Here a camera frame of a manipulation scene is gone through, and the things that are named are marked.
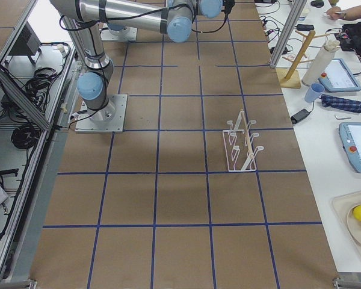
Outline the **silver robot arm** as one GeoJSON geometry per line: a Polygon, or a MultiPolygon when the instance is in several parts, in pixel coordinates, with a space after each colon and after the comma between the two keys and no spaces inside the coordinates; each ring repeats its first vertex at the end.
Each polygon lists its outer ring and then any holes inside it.
{"type": "Polygon", "coordinates": [[[125,27],[140,28],[165,34],[176,43],[185,42],[197,16],[215,18],[220,13],[228,16],[234,1],[167,1],[165,7],[133,1],[52,1],[61,20],[71,20],[70,28],[77,36],[76,47],[84,51],[88,71],[79,78],[77,88],[90,120],[105,122],[116,113],[116,106],[107,95],[113,74],[113,62],[105,53],[98,24],[104,23],[111,30],[125,27]]]}

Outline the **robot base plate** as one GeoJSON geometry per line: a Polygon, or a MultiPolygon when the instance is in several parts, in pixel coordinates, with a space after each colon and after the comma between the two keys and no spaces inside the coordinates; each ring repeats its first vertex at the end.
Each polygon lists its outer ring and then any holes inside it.
{"type": "Polygon", "coordinates": [[[87,105],[81,103],[81,110],[85,113],[78,116],[75,131],[78,133],[108,133],[123,132],[128,96],[108,95],[108,105],[98,112],[87,112],[87,105]]]}

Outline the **person forearm black sleeve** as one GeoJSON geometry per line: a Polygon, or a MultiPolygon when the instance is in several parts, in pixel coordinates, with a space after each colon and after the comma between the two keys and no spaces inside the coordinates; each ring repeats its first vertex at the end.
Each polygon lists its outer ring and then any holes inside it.
{"type": "Polygon", "coordinates": [[[349,21],[361,19],[361,5],[344,10],[342,19],[349,21]]]}

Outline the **person hand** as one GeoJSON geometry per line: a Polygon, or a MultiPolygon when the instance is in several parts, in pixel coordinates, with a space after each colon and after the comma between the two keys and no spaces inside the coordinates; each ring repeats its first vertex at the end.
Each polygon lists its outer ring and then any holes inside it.
{"type": "Polygon", "coordinates": [[[325,12],[325,14],[332,20],[338,20],[344,18],[344,11],[337,6],[328,9],[325,12]]]}

